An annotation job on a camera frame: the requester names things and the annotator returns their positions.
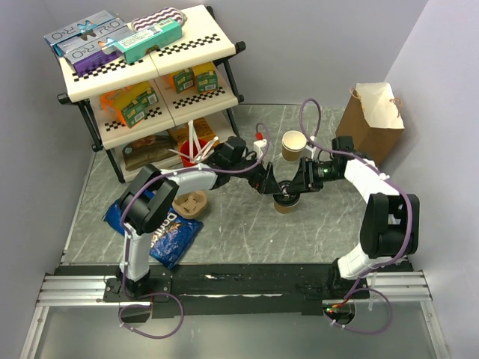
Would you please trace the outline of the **blue Doritos chip bag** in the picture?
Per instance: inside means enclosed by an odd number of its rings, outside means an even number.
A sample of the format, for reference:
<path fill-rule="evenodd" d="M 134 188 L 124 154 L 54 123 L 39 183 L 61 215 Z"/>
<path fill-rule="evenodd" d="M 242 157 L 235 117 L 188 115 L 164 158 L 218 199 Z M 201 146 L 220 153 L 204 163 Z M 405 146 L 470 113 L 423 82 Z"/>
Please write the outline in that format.
<path fill-rule="evenodd" d="M 186 219 L 171 206 L 165 220 L 151 234 L 150 256 L 167 269 L 173 269 L 188 251 L 203 223 Z"/>

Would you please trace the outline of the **brown paper coffee cup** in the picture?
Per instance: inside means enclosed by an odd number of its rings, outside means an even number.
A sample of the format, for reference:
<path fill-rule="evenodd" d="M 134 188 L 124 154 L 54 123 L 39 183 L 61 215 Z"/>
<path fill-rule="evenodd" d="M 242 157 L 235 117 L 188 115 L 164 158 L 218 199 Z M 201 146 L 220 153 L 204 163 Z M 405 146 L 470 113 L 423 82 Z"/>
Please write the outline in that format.
<path fill-rule="evenodd" d="M 274 196 L 273 204 L 277 212 L 281 214 L 287 214 L 292 212 L 297 203 L 299 202 L 298 197 L 283 197 L 283 196 Z"/>

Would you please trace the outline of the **white wrapped straw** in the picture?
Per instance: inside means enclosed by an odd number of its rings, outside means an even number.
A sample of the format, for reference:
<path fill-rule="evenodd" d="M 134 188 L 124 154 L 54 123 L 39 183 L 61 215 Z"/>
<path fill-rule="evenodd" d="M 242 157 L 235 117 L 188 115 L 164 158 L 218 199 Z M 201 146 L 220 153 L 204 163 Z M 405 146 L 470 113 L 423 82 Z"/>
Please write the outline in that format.
<path fill-rule="evenodd" d="M 194 162 L 194 149 L 195 149 L 195 129 L 194 129 L 194 122 L 190 120 L 188 122 L 189 127 L 189 161 L 191 163 Z"/>
<path fill-rule="evenodd" d="M 215 136 L 212 140 L 208 141 L 207 144 L 198 151 L 197 156 L 194 158 L 195 162 L 201 162 L 203 158 L 209 153 L 209 151 L 213 148 L 215 143 L 219 140 L 217 136 Z"/>

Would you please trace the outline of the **black plastic cup lid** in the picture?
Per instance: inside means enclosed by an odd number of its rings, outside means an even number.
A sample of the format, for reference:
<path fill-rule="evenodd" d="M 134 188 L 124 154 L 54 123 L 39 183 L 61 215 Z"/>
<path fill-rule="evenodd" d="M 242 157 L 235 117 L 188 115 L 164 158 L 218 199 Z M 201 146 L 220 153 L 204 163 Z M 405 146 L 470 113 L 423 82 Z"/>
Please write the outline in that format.
<path fill-rule="evenodd" d="M 290 206 L 296 205 L 299 202 L 300 193 L 290 194 L 287 191 L 290 184 L 291 184 L 291 181 L 289 180 L 280 181 L 279 187 L 281 189 L 281 193 L 273 195 L 273 199 L 278 205 L 290 207 Z"/>

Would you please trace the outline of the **brown pulp cup carrier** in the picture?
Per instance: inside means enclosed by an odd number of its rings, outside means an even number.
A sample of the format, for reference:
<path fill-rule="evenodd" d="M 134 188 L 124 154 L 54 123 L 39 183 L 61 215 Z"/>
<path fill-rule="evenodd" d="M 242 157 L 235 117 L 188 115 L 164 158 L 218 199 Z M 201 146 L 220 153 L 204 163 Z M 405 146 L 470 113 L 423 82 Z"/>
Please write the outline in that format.
<path fill-rule="evenodd" d="M 173 209 L 185 219 L 196 219 L 207 207 L 208 199 L 204 191 L 192 191 L 176 197 Z"/>

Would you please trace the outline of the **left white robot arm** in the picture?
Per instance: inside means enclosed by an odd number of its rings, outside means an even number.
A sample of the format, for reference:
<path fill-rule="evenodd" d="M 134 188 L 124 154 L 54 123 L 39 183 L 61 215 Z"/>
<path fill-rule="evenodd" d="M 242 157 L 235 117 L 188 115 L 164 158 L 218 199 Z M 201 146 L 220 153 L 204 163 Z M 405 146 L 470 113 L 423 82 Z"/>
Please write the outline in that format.
<path fill-rule="evenodd" d="M 150 277 L 150 239 L 166 219 L 174 199 L 189 192 L 213 190 L 232 177 L 245 179 L 260 193 L 281 191 L 272 164 L 263 166 L 270 145 L 264 138 L 254 142 L 254 156 L 248 159 L 245 141 L 230 137 L 220 143 L 205 162 L 187 168 L 161 171 L 154 165 L 141 169 L 119 200 L 120 225 L 124 229 L 123 258 L 117 278 L 121 292 L 137 301 L 146 296 Z"/>

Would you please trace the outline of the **brown paper cups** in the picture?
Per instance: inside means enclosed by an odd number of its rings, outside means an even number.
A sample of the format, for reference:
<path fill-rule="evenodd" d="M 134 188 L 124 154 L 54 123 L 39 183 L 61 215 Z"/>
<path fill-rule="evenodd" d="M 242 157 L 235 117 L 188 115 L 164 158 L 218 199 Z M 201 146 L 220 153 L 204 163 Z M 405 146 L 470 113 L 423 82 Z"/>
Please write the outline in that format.
<path fill-rule="evenodd" d="M 307 144 L 306 137 L 299 131 L 290 130 L 284 133 L 282 145 L 282 157 L 288 162 L 294 162 L 300 158 Z"/>

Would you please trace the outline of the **brown paper takeout bag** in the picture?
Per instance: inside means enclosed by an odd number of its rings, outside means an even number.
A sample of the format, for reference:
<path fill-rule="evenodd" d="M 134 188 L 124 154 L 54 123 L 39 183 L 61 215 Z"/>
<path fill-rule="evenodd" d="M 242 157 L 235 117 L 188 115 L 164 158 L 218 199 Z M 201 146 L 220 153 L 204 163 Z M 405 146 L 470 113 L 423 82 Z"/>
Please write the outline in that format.
<path fill-rule="evenodd" d="M 388 82 L 358 83 L 335 134 L 352 137 L 356 150 L 381 165 L 404 131 L 401 107 Z"/>

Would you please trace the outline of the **silver RO foil box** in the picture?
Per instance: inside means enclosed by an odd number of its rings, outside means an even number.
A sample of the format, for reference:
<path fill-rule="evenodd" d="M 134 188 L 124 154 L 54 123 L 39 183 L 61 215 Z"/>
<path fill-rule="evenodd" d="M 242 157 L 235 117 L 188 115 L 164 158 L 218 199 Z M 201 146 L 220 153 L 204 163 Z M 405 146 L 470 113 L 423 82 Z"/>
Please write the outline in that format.
<path fill-rule="evenodd" d="M 44 36 L 59 57 L 126 25 L 116 14 L 102 10 Z"/>

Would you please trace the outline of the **green orange snack box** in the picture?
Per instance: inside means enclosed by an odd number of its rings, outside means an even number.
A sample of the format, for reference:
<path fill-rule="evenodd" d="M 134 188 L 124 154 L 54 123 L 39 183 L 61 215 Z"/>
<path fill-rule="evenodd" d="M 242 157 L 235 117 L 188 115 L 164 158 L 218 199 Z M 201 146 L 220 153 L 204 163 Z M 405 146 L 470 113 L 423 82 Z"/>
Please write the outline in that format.
<path fill-rule="evenodd" d="M 124 100 L 119 106 L 124 124 L 132 128 L 146 118 L 145 109 L 149 106 L 149 100 L 147 97 Z"/>
<path fill-rule="evenodd" d="M 136 86 L 129 92 L 129 95 L 132 97 L 128 103 L 129 108 L 146 108 L 159 101 L 156 91 L 150 85 L 146 87 Z"/>

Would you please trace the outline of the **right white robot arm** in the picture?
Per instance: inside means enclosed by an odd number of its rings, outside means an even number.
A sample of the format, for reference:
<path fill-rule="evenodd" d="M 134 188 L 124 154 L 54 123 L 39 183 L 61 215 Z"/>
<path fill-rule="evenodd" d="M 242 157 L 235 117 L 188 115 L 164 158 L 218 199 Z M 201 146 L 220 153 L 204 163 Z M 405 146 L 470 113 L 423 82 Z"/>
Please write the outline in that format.
<path fill-rule="evenodd" d="M 418 248 L 419 199 L 403 196 L 388 183 L 365 154 L 354 149 L 350 136 L 332 140 L 330 160 L 302 158 L 295 177 L 283 190 L 289 197 L 320 191 L 325 182 L 349 181 L 366 203 L 359 243 L 333 261 L 326 286 L 335 298 L 351 296 L 359 281 L 381 267 L 396 263 Z"/>

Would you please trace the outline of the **purple RO foil box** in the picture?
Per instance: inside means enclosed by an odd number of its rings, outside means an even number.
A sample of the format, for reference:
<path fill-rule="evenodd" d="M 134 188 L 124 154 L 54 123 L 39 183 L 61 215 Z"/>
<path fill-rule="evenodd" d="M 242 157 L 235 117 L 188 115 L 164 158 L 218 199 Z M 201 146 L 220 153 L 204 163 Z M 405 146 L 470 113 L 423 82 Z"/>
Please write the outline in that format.
<path fill-rule="evenodd" d="M 121 53 L 115 47 L 115 42 L 91 42 L 83 47 L 68 52 L 64 57 L 73 66 L 77 75 L 84 75 L 118 58 Z"/>

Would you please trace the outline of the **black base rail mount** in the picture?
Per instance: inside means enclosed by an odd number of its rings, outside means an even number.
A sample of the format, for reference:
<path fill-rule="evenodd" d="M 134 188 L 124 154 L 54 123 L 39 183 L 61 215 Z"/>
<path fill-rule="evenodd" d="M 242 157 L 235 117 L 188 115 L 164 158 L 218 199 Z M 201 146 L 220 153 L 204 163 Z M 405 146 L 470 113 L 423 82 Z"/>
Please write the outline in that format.
<path fill-rule="evenodd" d="M 141 316 L 300 313 L 323 315 L 323 305 L 341 302 L 353 280 L 340 278 L 331 264 L 151 266 L 146 279 L 125 295 L 117 274 L 104 279 L 103 300 L 126 310 L 128 322 Z"/>

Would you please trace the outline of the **cream checkered shelf rack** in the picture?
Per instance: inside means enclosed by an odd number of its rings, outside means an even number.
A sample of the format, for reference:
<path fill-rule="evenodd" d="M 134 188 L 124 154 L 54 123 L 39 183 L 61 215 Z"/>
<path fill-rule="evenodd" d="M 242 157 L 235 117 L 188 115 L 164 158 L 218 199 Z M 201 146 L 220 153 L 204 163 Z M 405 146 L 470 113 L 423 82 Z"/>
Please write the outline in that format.
<path fill-rule="evenodd" d="M 58 95 L 62 105 L 75 105 L 93 139 L 94 152 L 105 151 L 118 181 L 131 181 L 135 171 L 128 171 L 122 147 L 149 135 L 164 132 L 190 120 L 204 118 L 221 140 L 238 133 L 232 108 L 244 98 L 237 90 L 230 58 L 245 50 L 245 43 L 232 43 L 216 21 L 212 7 L 203 4 L 183 11 L 187 17 L 183 37 L 133 64 L 117 58 L 90 74 L 78 76 L 66 59 L 59 59 L 67 90 Z M 166 76 L 187 67 L 213 62 L 223 66 L 218 74 L 219 87 L 207 93 L 190 88 L 177 93 Z M 146 118 L 129 129 L 112 119 L 100 106 L 100 95 L 142 81 L 149 81 L 159 96 L 146 110 Z"/>

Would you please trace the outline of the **brown snack bag lower shelf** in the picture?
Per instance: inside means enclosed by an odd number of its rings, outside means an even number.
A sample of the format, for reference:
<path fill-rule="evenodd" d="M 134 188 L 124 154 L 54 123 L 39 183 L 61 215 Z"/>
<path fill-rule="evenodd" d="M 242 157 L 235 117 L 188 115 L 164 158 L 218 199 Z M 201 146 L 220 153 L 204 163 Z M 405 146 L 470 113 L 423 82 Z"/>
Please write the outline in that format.
<path fill-rule="evenodd" d="M 126 144 L 122 149 L 123 161 L 127 171 L 134 171 L 150 163 L 159 162 L 175 156 L 171 150 L 176 142 L 169 135 L 149 135 Z"/>

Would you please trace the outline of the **purple wavy pouch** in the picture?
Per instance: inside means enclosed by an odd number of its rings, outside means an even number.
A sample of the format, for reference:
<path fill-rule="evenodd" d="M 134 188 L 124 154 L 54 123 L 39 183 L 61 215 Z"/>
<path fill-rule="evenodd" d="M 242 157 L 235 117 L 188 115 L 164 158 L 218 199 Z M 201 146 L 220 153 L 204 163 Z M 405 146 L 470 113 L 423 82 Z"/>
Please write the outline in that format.
<path fill-rule="evenodd" d="M 155 13 L 134 19 L 131 21 L 131 28 L 133 31 L 139 32 L 165 19 L 172 19 L 183 26 L 188 18 L 184 12 L 174 7 L 164 7 Z"/>

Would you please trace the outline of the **teal foil box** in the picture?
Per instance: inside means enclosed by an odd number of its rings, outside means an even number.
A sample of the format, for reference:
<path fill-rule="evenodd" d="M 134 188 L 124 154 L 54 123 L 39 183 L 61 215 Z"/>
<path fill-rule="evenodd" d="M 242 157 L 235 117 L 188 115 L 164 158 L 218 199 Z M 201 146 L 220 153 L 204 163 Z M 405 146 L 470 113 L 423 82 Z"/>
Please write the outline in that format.
<path fill-rule="evenodd" d="M 181 24 L 168 18 L 117 41 L 115 48 L 125 62 L 132 64 L 150 52 L 179 40 L 182 36 Z"/>

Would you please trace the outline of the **red ribbed plastic cup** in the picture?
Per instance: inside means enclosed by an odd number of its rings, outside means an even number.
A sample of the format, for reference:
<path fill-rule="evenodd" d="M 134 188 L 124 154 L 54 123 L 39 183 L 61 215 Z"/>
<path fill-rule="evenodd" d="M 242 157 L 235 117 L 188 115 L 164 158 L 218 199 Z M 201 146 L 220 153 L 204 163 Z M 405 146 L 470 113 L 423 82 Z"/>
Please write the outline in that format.
<path fill-rule="evenodd" d="M 180 147 L 180 158 L 183 163 L 183 167 L 189 168 L 197 165 L 199 162 L 204 160 L 206 155 L 205 147 L 207 141 L 199 139 L 198 143 L 190 140 L 185 141 Z"/>

